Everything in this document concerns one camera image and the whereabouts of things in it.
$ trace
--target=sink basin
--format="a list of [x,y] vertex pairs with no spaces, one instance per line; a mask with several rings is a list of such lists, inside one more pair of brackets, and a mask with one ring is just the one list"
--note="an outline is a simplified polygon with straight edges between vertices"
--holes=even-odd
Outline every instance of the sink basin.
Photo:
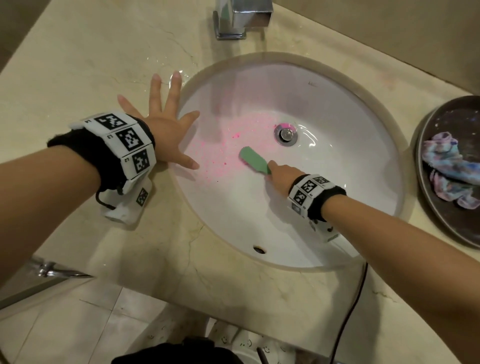
[[[319,173],[381,211],[399,213],[403,183],[397,147],[379,117],[351,91],[284,62],[247,62],[201,74],[187,84],[180,110],[180,115],[201,112],[180,146],[201,168],[170,167],[200,220],[227,243],[294,269],[331,269],[358,256],[343,236],[319,243],[264,175],[239,159],[244,146],[267,161]],[[292,146],[274,137],[283,123],[297,130]]]

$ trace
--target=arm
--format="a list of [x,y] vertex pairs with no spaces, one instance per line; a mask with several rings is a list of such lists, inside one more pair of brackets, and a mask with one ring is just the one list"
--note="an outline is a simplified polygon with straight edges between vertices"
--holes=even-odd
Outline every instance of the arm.
[[[197,169],[178,145],[198,118],[193,111],[177,120],[181,76],[175,72],[162,109],[158,74],[152,77],[149,116],[143,117],[123,96],[123,110],[143,119],[155,138],[159,161]],[[101,183],[97,169],[65,146],[54,146],[0,164],[0,286],[32,256],[60,223],[91,197]]]
[[[271,161],[275,188],[288,196],[304,172]],[[352,198],[321,206],[332,224],[464,363],[480,357],[480,263],[406,222]]]

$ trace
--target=green scraper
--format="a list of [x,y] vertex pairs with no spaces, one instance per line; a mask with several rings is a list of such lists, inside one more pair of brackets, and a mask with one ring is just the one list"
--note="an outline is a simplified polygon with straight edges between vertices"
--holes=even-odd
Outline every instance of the green scraper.
[[267,166],[267,162],[257,152],[255,152],[249,146],[244,146],[239,154],[239,157],[247,162],[257,172],[263,174],[271,174],[270,169]]

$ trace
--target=multicolored cloth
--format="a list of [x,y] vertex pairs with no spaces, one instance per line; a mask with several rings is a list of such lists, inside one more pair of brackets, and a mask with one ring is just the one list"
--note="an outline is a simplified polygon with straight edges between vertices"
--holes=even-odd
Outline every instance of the multicolored cloth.
[[424,141],[422,159],[433,168],[430,182],[438,197],[445,201],[456,200],[459,206],[467,209],[480,206],[480,200],[472,196],[473,187],[480,185],[480,163],[463,160],[458,140],[449,132],[438,133]]

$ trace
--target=brown tray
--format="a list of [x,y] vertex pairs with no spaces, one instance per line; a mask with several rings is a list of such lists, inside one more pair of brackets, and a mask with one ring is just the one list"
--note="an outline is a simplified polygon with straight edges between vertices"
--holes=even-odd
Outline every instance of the brown tray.
[[[450,132],[458,140],[465,160],[480,162],[480,96],[459,97],[433,111],[420,127],[415,153],[420,187],[435,215],[458,238],[480,248],[480,207],[467,210],[440,199],[430,184],[432,169],[421,159],[423,142],[441,132]],[[480,198],[480,186],[473,191]]]

